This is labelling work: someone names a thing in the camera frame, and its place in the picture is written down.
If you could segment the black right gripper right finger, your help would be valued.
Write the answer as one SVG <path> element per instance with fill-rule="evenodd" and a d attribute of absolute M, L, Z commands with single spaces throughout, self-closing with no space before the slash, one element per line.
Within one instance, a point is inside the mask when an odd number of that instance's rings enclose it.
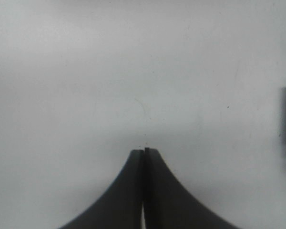
<path fill-rule="evenodd" d="M 234 229 L 177 180 L 157 149 L 146 148 L 143 209 L 148 229 Z"/>

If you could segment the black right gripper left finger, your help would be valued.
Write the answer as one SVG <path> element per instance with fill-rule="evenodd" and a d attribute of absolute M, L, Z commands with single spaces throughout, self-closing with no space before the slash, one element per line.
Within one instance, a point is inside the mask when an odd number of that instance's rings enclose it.
<path fill-rule="evenodd" d="M 100 198 L 63 229 L 140 229 L 144 151 L 132 150 Z"/>

